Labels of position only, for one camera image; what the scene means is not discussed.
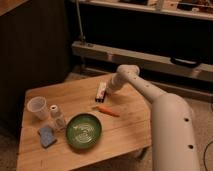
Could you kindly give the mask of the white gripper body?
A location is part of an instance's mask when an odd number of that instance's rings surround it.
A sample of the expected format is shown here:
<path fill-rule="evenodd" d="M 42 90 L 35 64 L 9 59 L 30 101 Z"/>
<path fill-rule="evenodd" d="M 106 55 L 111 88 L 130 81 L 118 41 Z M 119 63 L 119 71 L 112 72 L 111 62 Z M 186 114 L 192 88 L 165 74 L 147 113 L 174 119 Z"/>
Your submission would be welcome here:
<path fill-rule="evenodd" d="M 108 94 L 113 94 L 120 90 L 125 84 L 126 80 L 120 74 L 116 73 L 107 82 L 106 92 Z"/>

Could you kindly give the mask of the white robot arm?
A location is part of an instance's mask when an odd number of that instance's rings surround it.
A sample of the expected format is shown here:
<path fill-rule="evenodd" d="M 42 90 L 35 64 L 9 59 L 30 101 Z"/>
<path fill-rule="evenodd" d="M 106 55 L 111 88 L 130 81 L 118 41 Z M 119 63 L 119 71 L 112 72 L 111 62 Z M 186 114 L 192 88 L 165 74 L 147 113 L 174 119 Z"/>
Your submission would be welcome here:
<path fill-rule="evenodd" d="M 168 93 L 139 76 L 136 65 L 120 65 L 107 92 L 131 84 L 152 105 L 151 138 L 154 171 L 201 171 L 193 129 L 193 110 L 179 95 Z"/>

